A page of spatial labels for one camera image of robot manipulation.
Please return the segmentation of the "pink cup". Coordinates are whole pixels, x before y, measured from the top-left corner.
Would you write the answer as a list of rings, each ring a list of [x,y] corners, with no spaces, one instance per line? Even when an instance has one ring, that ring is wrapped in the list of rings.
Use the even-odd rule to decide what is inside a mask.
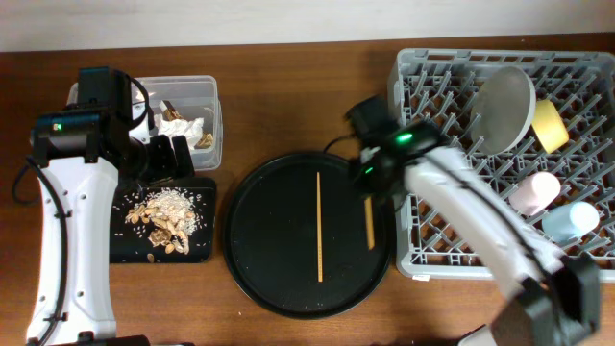
[[[560,193],[561,183],[549,172],[537,172],[527,176],[508,197],[515,210],[526,216],[533,216],[543,210]]]

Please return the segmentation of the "grey plate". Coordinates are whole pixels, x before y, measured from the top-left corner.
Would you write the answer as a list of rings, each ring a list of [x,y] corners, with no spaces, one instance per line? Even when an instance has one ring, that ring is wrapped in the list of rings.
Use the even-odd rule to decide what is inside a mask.
[[[497,70],[480,87],[471,111],[471,139],[485,155],[499,155],[515,147],[534,118],[536,92],[520,67]]]

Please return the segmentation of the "clear plastic waste bin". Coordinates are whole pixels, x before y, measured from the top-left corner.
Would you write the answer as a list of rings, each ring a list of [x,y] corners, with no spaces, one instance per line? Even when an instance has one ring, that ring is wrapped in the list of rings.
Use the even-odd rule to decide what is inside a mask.
[[[140,77],[148,92],[145,99],[132,87],[133,114],[145,105],[154,113],[154,126],[140,125],[131,131],[135,139],[148,143],[154,136],[184,136],[195,170],[214,170],[222,160],[223,120],[216,80],[209,75]]]

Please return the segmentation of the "grey dishwasher rack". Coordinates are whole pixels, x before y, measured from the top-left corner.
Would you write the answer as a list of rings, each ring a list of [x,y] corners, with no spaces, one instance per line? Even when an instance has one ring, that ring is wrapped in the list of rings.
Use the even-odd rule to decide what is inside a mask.
[[[478,92],[504,67],[525,71],[540,100],[553,102],[570,136],[551,154],[526,134],[499,155],[472,140]],[[531,174],[548,171],[561,183],[553,208],[592,204],[597,228],[560,242],[570,256],[589,255],[605,283],[614,280],[614,57],[604,52],[408,48],[388,78],[389,107],[401,124],[426,120],[465,151],[467,164],[503,198]]]

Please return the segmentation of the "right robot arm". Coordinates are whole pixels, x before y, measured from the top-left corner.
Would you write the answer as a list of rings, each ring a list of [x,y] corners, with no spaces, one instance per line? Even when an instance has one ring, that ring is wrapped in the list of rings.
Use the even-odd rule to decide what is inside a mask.
[[[429,122],[402,126],[379,96],[345,115],[360,148],[351,177],[362,192],[415,194],[478,254],[506,298],[489,324],[457,345],[578,345],[601,326],[600,269],[567,256],[507,205]]]

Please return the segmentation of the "brown food wrapper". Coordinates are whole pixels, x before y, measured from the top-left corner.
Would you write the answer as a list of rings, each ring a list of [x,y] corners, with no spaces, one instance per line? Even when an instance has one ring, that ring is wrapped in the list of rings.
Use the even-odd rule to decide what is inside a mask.
[[[163,118],[165,120],[174,120],[174,119],[185,119],[185,120],[188,120],[188,119],[184,118],[179,113],[179,111],[167,100],[163,100],[163,101],[160,102],[160,110],[161,110],[160,114],[163,115]],[[208,149],[214,143],[213,133],[206,132],[204,130],[204,125],[203,125],[203,137],[196,144],[196,146],[195,146],[195,148],[193,150],[196,150],[196,149]]]

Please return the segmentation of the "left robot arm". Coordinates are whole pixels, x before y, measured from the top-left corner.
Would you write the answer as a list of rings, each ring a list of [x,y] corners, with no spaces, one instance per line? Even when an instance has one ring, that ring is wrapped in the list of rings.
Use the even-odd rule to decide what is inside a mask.
[[[111,208],[119,184],[152,185],[191,177],[184,137],[131,137],[153,127],[146,107],[133,115],[143,85],[110,67],[79,72],[76,102],[41,116],[31,131],[28,166],[40,183],[43,214],[37,302],[29,345],[146,345],[116,334],[110,292]]]

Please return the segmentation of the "blue cup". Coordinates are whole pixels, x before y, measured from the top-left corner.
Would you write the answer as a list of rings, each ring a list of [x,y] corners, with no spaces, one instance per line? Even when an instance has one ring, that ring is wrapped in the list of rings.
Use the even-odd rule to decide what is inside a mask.
[[[583,237],[600,222],[597,209],[586,202],[574,202],[551,210],[542,220],[543,232],[555,242]]]

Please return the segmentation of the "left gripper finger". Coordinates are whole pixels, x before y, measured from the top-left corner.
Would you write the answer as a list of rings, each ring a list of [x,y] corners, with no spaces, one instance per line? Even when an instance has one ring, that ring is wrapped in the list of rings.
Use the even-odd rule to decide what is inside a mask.
[[[186,137],[174,136],[172,137],[172,143],[177,163],[176,177],[193,177],[195,175],[195,170]]]
[[[147,181],[157,182],[174,177],[177,170],[175,152],[168,136],[152,136],[147,144]]]

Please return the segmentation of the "round black serving tray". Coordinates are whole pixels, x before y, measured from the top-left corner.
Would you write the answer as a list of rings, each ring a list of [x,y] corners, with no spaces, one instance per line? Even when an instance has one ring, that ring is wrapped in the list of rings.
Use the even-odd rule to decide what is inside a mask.
[[[317,279],[316,172],[321,175],[324,282]],[[380,284],[392,258],[389,206],[373,207],[367,246],[364,200],[348,161],[325,153],[272,159],[250,173],[229,204],[222,233],[227,266],[261,307],[296,319],[343,313]]]

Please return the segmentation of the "wooden chopstick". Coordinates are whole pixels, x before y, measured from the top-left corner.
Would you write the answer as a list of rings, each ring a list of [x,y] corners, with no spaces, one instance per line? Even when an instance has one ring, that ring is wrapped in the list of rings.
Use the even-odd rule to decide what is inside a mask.
[[[375,232],[374,232],[374,215],[372,199],[367,197],[364,200],[365,226],[368,250],[371,251],[375,247]]]
[[[323,237],[322,237],[322,194],[321,175],[316,172],[316,233],[317,233],[317,279],[324,282],[323,274]]]

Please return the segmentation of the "yellow bowl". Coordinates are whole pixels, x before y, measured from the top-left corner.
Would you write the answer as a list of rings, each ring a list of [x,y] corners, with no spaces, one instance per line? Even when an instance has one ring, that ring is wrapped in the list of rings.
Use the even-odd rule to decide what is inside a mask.
[[[536,102],[531,127],[547,154],[556,151],[569,140],[563,119],[549,100]]]

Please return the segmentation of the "white napkin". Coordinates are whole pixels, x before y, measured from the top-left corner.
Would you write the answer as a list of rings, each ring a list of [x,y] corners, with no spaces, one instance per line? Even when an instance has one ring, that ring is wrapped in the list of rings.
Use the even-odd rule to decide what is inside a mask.
[[[154,122],[159,135],[168,137],[185,136],[191,150],[203,137],[203,118],[165,120],[162,114],[155,114]]]

